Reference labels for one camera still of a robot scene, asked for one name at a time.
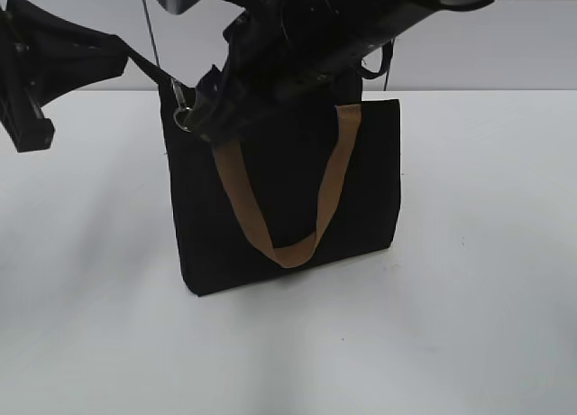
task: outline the tan handle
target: tan handle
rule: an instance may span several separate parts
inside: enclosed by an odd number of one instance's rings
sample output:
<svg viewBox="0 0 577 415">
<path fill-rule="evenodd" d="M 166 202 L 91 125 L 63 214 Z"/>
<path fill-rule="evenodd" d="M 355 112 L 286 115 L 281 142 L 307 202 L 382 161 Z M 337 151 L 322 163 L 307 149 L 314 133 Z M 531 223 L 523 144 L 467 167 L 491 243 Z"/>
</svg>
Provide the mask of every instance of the tan handle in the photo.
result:
<svg viewBox="0 0 577 415">
<path fill-rule="evenodd" d="M 318 191 L 316 231 L 296 244 L 284 248 L 272 246 L 269 229 L 246 173 L 239 142 L 233 140 L 213 149 L 218 174 L 246 239 L 283 268 L 296 268 L 313 257 L 339 205 L 344 176 L 361 126 L 361 106 L 339 106 L 337 114 L 339 136 L 326 164 L 325 175 Z"/>
</svg>

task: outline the black fabric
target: black fabric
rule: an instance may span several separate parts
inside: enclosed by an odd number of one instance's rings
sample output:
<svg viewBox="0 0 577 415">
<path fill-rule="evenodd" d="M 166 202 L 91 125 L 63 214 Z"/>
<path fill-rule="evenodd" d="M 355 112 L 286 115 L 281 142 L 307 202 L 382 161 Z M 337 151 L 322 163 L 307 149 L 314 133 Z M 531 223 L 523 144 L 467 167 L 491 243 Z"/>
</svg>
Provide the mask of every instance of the black fabric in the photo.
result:
<svg viewBox="0 0 577 415">
<path fill-rule="evenodd" d="M 285 270 L 245 239 L 216 172 L 210 145 L 174 124 L 169 86 L 160 86 L 182 276 L 197 295 L 278 278 L 388 248 L 400 206 L 398 101 L 362 105 L 362 124 L 341 203 L 313 259 Z M 275 246 L 315 228 L 316 196 L 336 141 L 334 99 L 311 97 L 245 136 L 243 156 Z"/>
</svg>

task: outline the black bag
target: black bag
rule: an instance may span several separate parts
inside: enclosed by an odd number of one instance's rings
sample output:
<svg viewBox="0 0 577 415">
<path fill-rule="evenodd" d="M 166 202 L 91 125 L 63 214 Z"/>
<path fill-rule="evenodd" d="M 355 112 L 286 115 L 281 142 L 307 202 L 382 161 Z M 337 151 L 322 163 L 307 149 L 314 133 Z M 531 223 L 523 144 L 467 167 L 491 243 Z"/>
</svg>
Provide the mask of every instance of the black bag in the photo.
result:
<svg viewBox="0 0 577 415">
<path fill-rule="evenodd" d="M 207 295 L 390 246 L 400 207 L 399 104 L 394 100 L 336 108 L 342 93 L 339 97 L 321 91 L 255 125 L 241 143 L 226 144 L 223 156 L 175 125 L 175 97 L 168 83 L 160 85 L 181 271 L 191 291 Z M 323 177 L 343 135 L 339 124 L 347 116 L 349 123 L 358 123 L 358 133 L 348 143 L 353 151 L 349 161 L 344 157 L 348 170 L 345 163 L 339 198 L 339 180 L 323 182 Z M 225 190 L 223 180 L 236 183 L 228 185 L 234 190 Z M 336 193 L 321 198 L 322 183 Z M 256 200 L 247 197 L 251 190 Z M 327 210 L 321 201 L 333 201 L 332 218 L 331 206 Z M 321 213 L 325 222 L 316 224 Z M 301 240 L 298 251 L 283 249 Z M 300 264 L 312 252 L 312 258 Z"/>
</svg>

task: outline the black mechanical part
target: black mechanical part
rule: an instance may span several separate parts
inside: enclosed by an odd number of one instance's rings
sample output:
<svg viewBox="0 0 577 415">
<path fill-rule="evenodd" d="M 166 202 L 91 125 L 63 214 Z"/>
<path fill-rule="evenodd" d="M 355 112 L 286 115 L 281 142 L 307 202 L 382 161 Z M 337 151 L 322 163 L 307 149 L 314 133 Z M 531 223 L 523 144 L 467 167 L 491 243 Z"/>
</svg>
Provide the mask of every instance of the black mechanical part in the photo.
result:
<svg viewBox="0 0 577 415">
<path fill-rule="evenodd" d="M 189 127 L 214 144 L 224 142 L 289 101 L 329 85 L 431 14 L 467 12 L 492 2 L 265 0 L 272 20 L 255 20 L 245 13 L 225 30 L 234 47 L 221 80 L 214 81 L 220 91 L 215 98 L 204 98 L 202 115 L 191 114 Z M 379 75 L 360 72 L 368 78 Z"/>
<path fill-rule="evenodd" d="M 41 108 L 88 84 L 119 77 L 125 54 L 111 36 L 48 14 L 26 0 L 0 9 L 0 122 L 18 152 L 48 149 L 54 126 Z"/>
</svg>

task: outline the white wall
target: white wall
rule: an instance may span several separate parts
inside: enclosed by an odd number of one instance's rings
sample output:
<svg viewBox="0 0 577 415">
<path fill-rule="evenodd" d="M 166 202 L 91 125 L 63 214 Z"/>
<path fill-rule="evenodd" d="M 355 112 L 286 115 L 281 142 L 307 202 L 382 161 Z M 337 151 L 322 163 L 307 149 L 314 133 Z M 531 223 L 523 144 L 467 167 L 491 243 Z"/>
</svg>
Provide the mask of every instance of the white wall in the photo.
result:
<svg viewBox="0 0 577 415">
<path fill-rule="evenodd" d="M 151 58 L 140 0 L 31 0 L 76 23 L 115 32 Z M 221 32 L 239 9 L 204 0 L 185 15 L 149 0 L 165 69 L 189 85 L 222 65 Z M 391 89 L 577 88 L 577 1 L 498 2 L 476 13 L 440 13 L 398 40 Z M 370 57 L 376 68 L 378 56 Z M 152 88 L 134 67 L 97 88 Z M 382 87 L 382 80 L 367 83 Z"/>
</svg>

